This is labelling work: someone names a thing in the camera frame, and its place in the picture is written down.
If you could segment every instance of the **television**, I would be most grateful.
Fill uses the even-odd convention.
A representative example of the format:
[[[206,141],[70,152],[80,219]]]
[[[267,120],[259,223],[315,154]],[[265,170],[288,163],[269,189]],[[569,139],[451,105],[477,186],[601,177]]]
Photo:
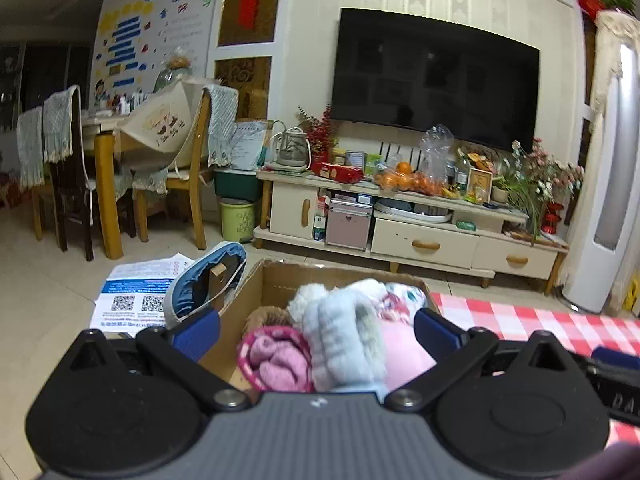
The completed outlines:
[[[530,151],[540,52],[457,23],[384,10],[342,9],[332,118]]]

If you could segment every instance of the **paper sheet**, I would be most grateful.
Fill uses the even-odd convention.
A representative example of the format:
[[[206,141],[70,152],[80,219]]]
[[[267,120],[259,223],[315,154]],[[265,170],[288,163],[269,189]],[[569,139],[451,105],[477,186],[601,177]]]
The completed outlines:
[[[236,130],[231,139],[231,168],[233,170],[253,171],[256,168],[267,123],[263,121],[247,121],[236,123]]]
[[[89,327],[134,337],[149,326],[164,326],[164,295],[192,263],[177,253],[163,260],[116,266],[95,301]]]

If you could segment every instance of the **qr code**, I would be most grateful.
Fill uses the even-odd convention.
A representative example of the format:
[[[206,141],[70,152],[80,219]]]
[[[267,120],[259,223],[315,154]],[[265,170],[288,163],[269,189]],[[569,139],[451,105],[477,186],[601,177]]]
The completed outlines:
[[[142,312],[162,312],[164,298],[162,296],[145,296],[142,298]]]
[[[115,296],[111,303],[111,310],[133,310],[135,296]]]

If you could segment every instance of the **tiled floor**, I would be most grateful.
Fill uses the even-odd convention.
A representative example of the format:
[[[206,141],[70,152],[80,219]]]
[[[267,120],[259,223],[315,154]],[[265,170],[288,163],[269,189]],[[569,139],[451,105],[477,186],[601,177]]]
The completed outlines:
[[[97,229],[95,259],[84,259],[79,230],[68,229],[69,250],[62,253],[51,228],[36,241],[31,205],[0,209],[0,480],[30,480],[38,467],[24,436],[24,417],[49,373],[80,330],[87,327],[93,300],[114,265],[164,258],[180,252],[191,258],[202,253],[191,241],[191,229],[162,216],[149,221],[149,241],[122,236],[125,256],[112,262],[104,256]],[[207,243],[222,240],[220,228],[206,226]],[[246,245],[250,266],[262,258],[286,258],[310,263],[388,269],[384,262],[324,251],[265,243],[256,250]],[[434,292],[563,310],[553,298],[545,298],[526,280],[499,276],[488,289],[479,278],[401,266],[424,278]]]

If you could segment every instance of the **red checkered tablecloth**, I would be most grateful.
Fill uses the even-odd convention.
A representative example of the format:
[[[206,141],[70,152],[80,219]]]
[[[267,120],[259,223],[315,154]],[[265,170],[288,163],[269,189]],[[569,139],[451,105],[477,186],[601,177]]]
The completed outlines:
[[[598,346],[640,355],[640,321],[577,313],[551,312],[525,306],[432,294],[440,313],[468,330],[483,326],[502,339],[527,340],[536,330],[549,330],[568,350],[589,356]],[[640,428],[611,421],[609,443],[640,444]]]

